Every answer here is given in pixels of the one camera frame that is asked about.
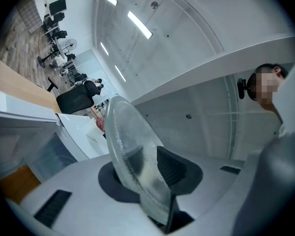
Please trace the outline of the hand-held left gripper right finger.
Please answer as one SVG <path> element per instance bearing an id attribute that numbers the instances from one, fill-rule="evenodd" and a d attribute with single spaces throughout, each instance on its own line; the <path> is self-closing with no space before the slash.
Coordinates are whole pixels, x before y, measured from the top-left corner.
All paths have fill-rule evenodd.
<path id="1" fill-rule="evenodd" d="M 157 167 L 176 196 L 191 194 L 203 179 L 201 167 L 162 146 L 157 147 Z"/>

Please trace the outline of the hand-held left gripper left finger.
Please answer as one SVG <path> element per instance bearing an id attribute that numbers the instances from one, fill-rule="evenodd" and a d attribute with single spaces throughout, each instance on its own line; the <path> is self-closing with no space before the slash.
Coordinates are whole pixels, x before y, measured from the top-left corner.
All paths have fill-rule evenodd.
<path id="1" fill-rule="evenodd" d="M 101 167 L 98 182 L 102 190 L 115 201 L 122 203 L 140 203 L 140 195 L 121 183 L 112 161 Z"/>

